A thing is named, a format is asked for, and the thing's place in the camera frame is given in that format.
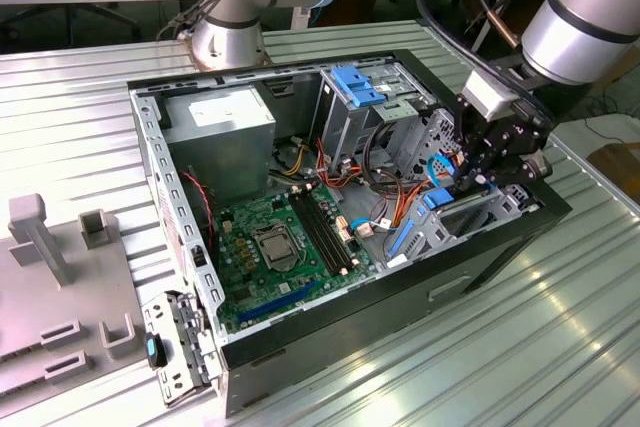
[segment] red wire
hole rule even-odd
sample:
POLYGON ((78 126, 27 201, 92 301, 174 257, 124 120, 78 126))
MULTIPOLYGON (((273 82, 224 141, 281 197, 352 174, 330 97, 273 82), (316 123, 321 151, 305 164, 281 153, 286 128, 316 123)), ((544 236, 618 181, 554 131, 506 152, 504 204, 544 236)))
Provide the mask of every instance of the red wire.
POLYGON ((213 250, 213 214, 211 213, 211 206, 209 206, 209 200, 207 199, 207 194, 204 192, 202 185, 195 178, 193 178, 189 173, 187 172, 180 172, 180 173, 184 175, 187 179, 189 179, 193 183, 193 185, 196 186, 196 189, 198 189, 198 191, 200 192, 200 195, 202 195, 202 200, 204 200, 204 205, 207 209, 207 222, 209 222, 209 225, 208 225, 209 250, 213 250))

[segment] cpu socket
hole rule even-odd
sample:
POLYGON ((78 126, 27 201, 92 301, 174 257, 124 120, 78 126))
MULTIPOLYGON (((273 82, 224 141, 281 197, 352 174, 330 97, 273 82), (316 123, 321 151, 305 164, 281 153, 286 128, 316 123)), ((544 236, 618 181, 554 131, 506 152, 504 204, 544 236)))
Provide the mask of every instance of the cpu socket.
POLYGON ((270 269, 288 272, 300 260, 300 251, 289 228, 284 224, 274 224, 261 229, 254 234, 254 239, 270 269))

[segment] blue pcie slot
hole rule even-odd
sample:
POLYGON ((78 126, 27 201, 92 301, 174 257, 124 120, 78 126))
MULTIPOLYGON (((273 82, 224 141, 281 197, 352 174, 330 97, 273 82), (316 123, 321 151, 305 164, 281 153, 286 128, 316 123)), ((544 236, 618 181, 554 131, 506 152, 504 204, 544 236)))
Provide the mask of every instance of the blue pcie slot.
POLYGON ((404 229, 402 229, 402 232, 400 233, 398 240, 396 240, 395 244, 393 244, 393 246, 391 247, 391 250, 389 251, 389 257, 393 257, 394 255, 396 255, 396 252, 402 245, 402 242, 404 242, 404 239, 407 238, 407 235, 409 235, 409 232, 413 228, 413 225, 414 225, 413 219, 407 222, 407 225, 405 225, 404 229))
POLYGON ((257 319, 258 317, 270 314, 271 312, 274 312, 282 307, 286 307, 289 304, 294 304, 309 295, 309 292, 315 287, 315 285, 316 281, 313 281, 310 284, 305 285, 301 289, 296 290, 295 292, 291 292, 290 294, 284 295, 279 299, 267 302, 260 307, 256 307, 254 309, 247 310, 242 314, 238 314, 238 322, 246 322, 248 320, 257 319))

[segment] cardboard box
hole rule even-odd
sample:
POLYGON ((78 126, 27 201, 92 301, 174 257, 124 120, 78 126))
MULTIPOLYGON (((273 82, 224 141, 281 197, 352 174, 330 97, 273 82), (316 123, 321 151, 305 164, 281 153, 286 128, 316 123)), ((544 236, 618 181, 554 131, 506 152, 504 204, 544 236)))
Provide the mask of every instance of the cardboard box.
POLYGON ((620 58, 620 60, 618 60, 618 62, 615 63, 613 67, 611 67, 611 69, 609 69, 609 72, 607 72, 604 77, 593 84, 591 92, 602 92, 611 84, 620 80, 635 69, 638 64, 640 64, 640 49, 633 46, 620 58))
POLYGON ((640 203, 640 143, 605 145, 587 160, 620 190, 640 203))

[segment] metal workbench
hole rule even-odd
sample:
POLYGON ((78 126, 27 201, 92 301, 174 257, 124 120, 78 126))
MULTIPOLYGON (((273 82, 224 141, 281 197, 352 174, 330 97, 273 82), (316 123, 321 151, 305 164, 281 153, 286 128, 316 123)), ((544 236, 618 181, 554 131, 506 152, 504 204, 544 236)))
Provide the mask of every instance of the metal workbench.
MULTIPOLYGON (((468 72, 413 22, 275 32, 265 41, 275 62, 409 48, 453 90, 468 72)), ((140 301, 178 287, 125 82, 194 70, 172 42, 0 58, 0 234, 6 198, 18 193, 42 194, 48 224, 103 208, 120 221, 140 301)), ((563 136, 553 141, 549 182, 574 209, 559 227, 489 286, 241 416, 222 419, 212 394, 166 410, 140 362, 0 424, 640 424, 637 212, 569 157, 563 136)))

